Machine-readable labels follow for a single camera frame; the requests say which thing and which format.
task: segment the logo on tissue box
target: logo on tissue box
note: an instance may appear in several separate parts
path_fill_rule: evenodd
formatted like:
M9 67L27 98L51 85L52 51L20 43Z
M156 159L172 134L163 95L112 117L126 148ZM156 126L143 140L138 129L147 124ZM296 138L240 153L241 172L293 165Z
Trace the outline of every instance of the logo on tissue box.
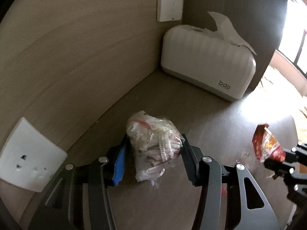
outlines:
M223 83L221 80L220 80L220 82L219 82L219 85L222 86L222 87L224 87L224 88L227 89L227 90L230 89L230 86L229 86L228 84L226 84L226 83Z

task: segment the wall switch plate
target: wall switch plate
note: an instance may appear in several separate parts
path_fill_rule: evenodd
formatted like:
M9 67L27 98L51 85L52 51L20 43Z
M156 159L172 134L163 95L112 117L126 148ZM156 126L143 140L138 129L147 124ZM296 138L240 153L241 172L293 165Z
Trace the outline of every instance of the wall switch plate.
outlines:
M158 0L157 20L178 21L182 18L183 0Z
M0 154L0 178L18 187L41 192L67 157L22 117Z

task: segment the white tissue box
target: white tissue box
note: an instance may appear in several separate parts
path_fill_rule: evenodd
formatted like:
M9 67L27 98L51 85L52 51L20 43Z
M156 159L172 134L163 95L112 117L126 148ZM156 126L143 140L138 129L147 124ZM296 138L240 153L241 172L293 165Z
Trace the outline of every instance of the white tissue box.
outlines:
M217 32L189 25L168 30L163 40L161 66L175 77L235 101L242 98L255 74L256 63L248 47L254 50L234 29L237 35L225 31L229 24L221 28L216 23Z

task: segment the clear plastic bag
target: clear plastic bag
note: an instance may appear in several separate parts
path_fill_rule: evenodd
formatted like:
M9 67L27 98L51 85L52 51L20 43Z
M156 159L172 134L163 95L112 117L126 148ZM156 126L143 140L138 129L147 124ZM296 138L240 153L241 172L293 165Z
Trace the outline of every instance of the clear plastic bag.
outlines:
M127 123L127 134L134 150L136 180L152 184L167 167L174 167L184 141L174 124L140 111Z

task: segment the red snack bag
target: red snack bag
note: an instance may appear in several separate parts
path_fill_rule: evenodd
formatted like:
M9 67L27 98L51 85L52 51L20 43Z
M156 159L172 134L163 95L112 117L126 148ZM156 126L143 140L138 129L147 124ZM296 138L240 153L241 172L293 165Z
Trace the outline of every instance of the red snack bag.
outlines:
M284 162L286 153L282 150L275 136L268 130L269 125L259 124L255 130L252 143L256 158L260 162L270 158L279 162Z

